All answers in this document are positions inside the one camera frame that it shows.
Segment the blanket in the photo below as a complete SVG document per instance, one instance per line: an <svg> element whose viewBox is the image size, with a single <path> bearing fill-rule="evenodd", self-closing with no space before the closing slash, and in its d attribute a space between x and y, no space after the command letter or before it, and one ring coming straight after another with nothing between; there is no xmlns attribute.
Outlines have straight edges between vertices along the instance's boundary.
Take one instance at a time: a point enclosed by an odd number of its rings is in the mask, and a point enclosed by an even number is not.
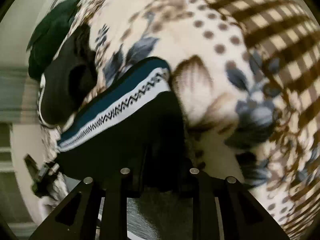
<svg viewBox="0 0 320 240"><path fill-rule="evenodd" d="M291 239L303 235L320 208L320 32L300 5L84 0L66 39L83 23L98 82L82 107L136 62L166 59L193 164L214 176L212 156L232 149L250 192ZM44 134L55 156L60 131Z"/></svg>

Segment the black fabric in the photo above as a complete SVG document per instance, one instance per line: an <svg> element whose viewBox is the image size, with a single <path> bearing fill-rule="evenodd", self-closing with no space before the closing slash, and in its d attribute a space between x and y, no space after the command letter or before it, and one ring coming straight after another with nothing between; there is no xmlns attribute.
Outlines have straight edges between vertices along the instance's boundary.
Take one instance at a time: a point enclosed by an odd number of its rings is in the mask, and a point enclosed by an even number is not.
<svg viewBox="0 0 320 240"><path fill-rule="evenodd" d="M44 71L45 86L39 100L42 123L55 126L65 122L96 85L95 52L89 48L89 35L88 25L79 26Z"/></svg>
<svg viewBox="0 0 320 240"><path fill-rule="evenodd" d="M77 12L80 0L65 0L52 9L35 28L27 50L29 56L29 76L40 81L46 67L67 35Z"/></svg>
<svg viewBox="0 0 320 240"><path fill-rule="evenodd" d="M145 60L130 70L133 72L144 63ZM119 82L125 83L126 78L118 80L96 97L90 107L81 111L90 111L100 98L113 93L113 87L117 87ZM182 113L172 91L159 93L120 123L71 150L59 153L56 161L68 177L79 180L92 177L101 185L108 185L121 168L134 169L138 166L137 162L143 161L141 156L144 153L144 184L161 191L175 189L185 145Z"/></svg>

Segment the white wall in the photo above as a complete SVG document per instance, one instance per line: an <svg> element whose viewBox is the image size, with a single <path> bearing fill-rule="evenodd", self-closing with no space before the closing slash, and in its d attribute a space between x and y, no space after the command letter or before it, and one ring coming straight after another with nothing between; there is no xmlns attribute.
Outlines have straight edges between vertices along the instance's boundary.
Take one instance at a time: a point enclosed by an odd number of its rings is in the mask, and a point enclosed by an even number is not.
<svg viewBox="0 0 320 240"><path fill-rule="evenodd" d="M0 22L0 66L28 67L26 48L46 0L15 0Z"/></svg>
<svg viewBox="0 0 320 240"><path fill-rule="evenodd" d="M38 209L38 198L32 193L31 176L24 163L24 157L29 154L40 168L44 162L45 151L39 124L13 124L11 132L11 156L18 186L23 201L36 224L42 222Z"/></svg>

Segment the zigzag pattern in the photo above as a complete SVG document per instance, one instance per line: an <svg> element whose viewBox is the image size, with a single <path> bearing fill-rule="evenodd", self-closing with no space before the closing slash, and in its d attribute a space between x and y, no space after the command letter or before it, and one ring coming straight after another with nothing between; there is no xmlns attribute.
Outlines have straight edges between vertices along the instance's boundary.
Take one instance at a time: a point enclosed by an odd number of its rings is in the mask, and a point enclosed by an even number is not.
<svg viewBox="0 0 320 240"><path fill-rule="evenodd" d="M117 115L121 114L123 110L128 109L133 103L136 103L143 95L145 95L151 88L153 88L162 79L165 80L165 75L156 73L156 75L152 77L149 82L143 85L141 89L138 90L137 93L135 93L134 95L131 95L129 98L126 98L124 101L121 102L121 104L113 108L110 112L100 116L99 119L95 121L93 124L89 124L86 128L82 129L81 133L76 138L74 138L71 142L68 142L66 146L73 144L76 141L82 139L83 137L87 136L92 131L94 131L101 125L103 125L108 120L111 120L115 118Z"/></svg>

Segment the brown dot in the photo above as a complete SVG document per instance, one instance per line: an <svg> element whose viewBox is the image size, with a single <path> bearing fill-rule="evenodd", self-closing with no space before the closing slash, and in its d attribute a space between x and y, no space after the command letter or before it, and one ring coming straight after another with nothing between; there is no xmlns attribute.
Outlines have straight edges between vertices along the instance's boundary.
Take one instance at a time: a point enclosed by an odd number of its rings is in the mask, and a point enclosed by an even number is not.
<svg viewBox="0 0 320 240"><path fill-rule="evenodd" d="M123 33L121 37L121 41L124 41L130 35L130 33L131 33L131 29L129 28Z"/></svg>
<svg viewBox="0 0 320 240"><path fill-rule="evenodd" d="M213 32L205 31L205 32L203 33L203 36L204 36L206 39L212 39L212 38L213 38Z"/></svg>
<svg viewBox="0 0 320 240"><path fill-rule="evenodd" d="M228 29L228 26L225 23L220 23L218 28L222 31L225 31Z"/></svg>
<svg viewBox="0 0 320 240"><path fill-rule="evenodd" d="M230 38L230 41L231 41L231 43L234 44L234 45L239 45L239 44L240 44L240 39L239 39L237 36L232 36L232 37Z"/></svg>
<svg viewBox="0 0 320 240"><path fill-rule="evenodd" d="M284 219L286 219L287 217L282 217L282 218L280 218L278 221L279 222L281 222L281 221L283 221Z"/></svg>
<svg viewBox="0 0 320 240"><path fill-rule="evenodd" d="M285 198L282 200L282 203L283 203L283 204L284 204L284 203L287 203L289 199L290 199L289 196L285 197Z"/></svg>
<svg viewBox="0 0 320 240"><path fill-rule="evenodd" d="M280 213L283 214L284 212L287 211L287 209L288 209L287 207L283 208L283 209L280 211Z"/></svg>
<svg viewBox="0 0 320 240"><path fill-rule="evenodd" d="M276 204L271 204L270 206L268 206L268 210L273 210L276 207Z"/></svg>
<svg viewBox="0 0 320 240"><path fill-rule="evenodd" d="M199 170L203 170L204 168L205 168L205 162L199 163L198 169L199 169Z"/></svg>
<svg viewBox="0 0 320 240"><path fill-rule="evenodd" d="M223 54L226 50L226 47L222 44L218 44L214 47L214 50L216 51L216 53L218 54Z"/></svg>
<svg viewBox="0 0 320 240"><path fill-rule="evenodd" d="M203 155L203 153L204 153L203 150L196 151L195 152L196 158L200 158Z"/></svg>
<svg viewBox="0 0 320 240"><path fill-rule="evenodd" d="M209 19L215 19L217 16L214 13L208 14Z"/></svg>
<svg viewBox="0 0 320 240"><path fill-rule="evenodd" d="M226 68L227 69L234 69L237 67L237 64L234 62L234 60L228 60L226 62Z"/></svg>
<svg viewBox="0 0 320 240"><path fill-rule="evenodd" d="M244 61L249 61L249 53L247 51L242 54L242 59Z"/></svg>
<svg viewBox="0 0 320 240"><path fill-rule="evenodd" d="M198 10L200 10L200 11L203 11L203 10L205 10L206 8L207 8L207 6L204 5L204 4L198 6Z"/></svg>
<svg viewBox="0 0 320 240"><path fill-rule="evenodd" d="M161 22L156 22L154 23L154 25L152 26L152 32L156 33L158 31L162 30L162 24Z"/></svg>
<svg viewBox="0 0 320 240"><path fill-rule="evenodd" d="M193 12L186 12L186 15L187 15L188 17L192 17L192 16L194 15L194 13L193 13Z"/></svg>
<svg viewBox="0 0 320 240"><path fill-rule="evenodd" d="M134 13L128 20L129 23L135 21L135 19L138 17L139 12Z"/></svg>
<svg viewBox="0 0 320 240"><path fill-rule="evenodd" d="M195 21L193 24L195 27L200 28L203 25L203 21Z"/></svg>

